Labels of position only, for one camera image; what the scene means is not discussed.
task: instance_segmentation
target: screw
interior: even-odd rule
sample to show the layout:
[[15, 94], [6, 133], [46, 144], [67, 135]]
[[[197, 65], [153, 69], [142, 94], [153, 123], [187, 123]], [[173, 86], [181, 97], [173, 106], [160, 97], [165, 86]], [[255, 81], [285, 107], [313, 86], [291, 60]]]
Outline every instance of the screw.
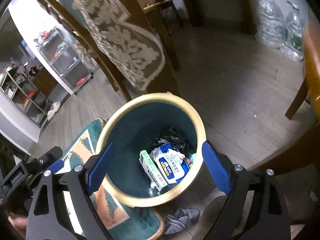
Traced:
[[242, 171], [243, 170], [243, 166], [241, 164], [236, 164], [235, 165], [235, 170], [236, 171]]
[[47, 170], [47, 171], [44, 172], [44, 176], [45, 176], [45, 177], [50, 176], [50, 174], [51, 174], [51, 171], [49, 171], [49, 170]]
[[82, 171], [82, 169], [83, 169], [83, 166], [82, 166], [82, 165], [77, 165], [77, 166], [75, 167], [75, 171], [76, 171], [76, 172]]
[[275, 173], [273, 172], [273, 170], [267, 169], [267, 174], [270, 175], [270, 176], [272, 176], [272, 175], [275, 174]]

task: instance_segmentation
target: lace chair cover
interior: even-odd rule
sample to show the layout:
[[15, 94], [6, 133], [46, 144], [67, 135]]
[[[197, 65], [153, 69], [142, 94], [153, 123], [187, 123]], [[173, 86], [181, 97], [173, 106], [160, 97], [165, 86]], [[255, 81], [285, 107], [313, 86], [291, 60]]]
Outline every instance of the lace chair cover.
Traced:
[[73, 0], [98, 48], [140, 90], [161, 72], [162, 45], [149, 31], [127, 23], [130, 13], [119, 0]]

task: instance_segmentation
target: gold trash can rim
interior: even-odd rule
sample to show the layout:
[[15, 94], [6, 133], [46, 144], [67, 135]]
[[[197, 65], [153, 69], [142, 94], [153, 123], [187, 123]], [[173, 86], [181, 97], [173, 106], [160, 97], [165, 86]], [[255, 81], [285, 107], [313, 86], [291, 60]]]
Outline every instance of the gold trash can rim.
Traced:
[[131, 207], [158, 206], [173, 200], [174, 198], [182, 194], [192, 184], [192, 182], [196, 179], [198, 173], [200, 172], [200, 169], [203, 164], [202, 144], [206, 141], [206, 135], [204, 130], [204, 124], [200, 118], [200, 115], [190, 103], [171, 93], [152, 93], [142, 95], [122, 106], [118, 111], [116, 111], [113, 114], [113, 116], [108, 120], [107, 124], [103, 128], [97, 142], [96, 154], [98, 154], [103, 149], [111, 130], [127, 112], [129, 112], [137, 106], [152, 102], [170, 103], [180, 108], [188, 115], [195, 127], [197, 135], [196, 157], [190, 171], [187, 173], [184, 179], [173, 189], [156, 197], [138, 198], [125, 194], [112, 183], [107, 174], [103, 179], [102, 186], [113, 198], [117, 199], [120, 203]]

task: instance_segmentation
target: orange object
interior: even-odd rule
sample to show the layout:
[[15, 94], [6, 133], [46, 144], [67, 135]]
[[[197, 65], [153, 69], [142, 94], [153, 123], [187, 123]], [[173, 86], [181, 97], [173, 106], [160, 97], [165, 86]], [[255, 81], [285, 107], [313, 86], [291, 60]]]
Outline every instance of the orange object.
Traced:
[[[36, 97], [37, 93], [36, 93], [36, 91], [31, 91], [27, 95], [28, 95], [28, 97], [30, 97], [33, 100]], [[29, 100], [29, 98], [25, 98], [25, 100], [23, 102], [24, 106], [27, 105], [28, 100]]]

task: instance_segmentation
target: shelving unit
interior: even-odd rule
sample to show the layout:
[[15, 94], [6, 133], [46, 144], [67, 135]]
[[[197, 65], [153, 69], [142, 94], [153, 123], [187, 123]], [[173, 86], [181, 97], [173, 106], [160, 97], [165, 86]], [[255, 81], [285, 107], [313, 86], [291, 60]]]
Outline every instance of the shelving unit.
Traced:
[[[17, 84], [15, 75], [20, 70], [24, 81]], [[8, 93], [4, 90], [4, 86], [8, 83], [14, 85], [14, 90], [8, 89]], [[31, 79], [22, 71], [20, 67], [15, 67], [6, 71], [6, 77], [2, 84], [0, 84], [0, 91], [7, 95], [7, 97], [18, 107], [18, 109], [32, 120], [39, 127], [44, 124], [48, 110], [52, 102], [33, 84]], [[28, 92], [35, 91], [33, 99], [28, 96]]]
[[[63, 42], [66, 44], [57, 54], [57, 48]], [[93, 78], [87, 67], [80, 61], [79, 56], [67, 44], [57, 29], [38, 47], [38, 51], [73, 92], [82, 87], [87, 80]], [[76, 86], [82, 78], [85, 81]]]

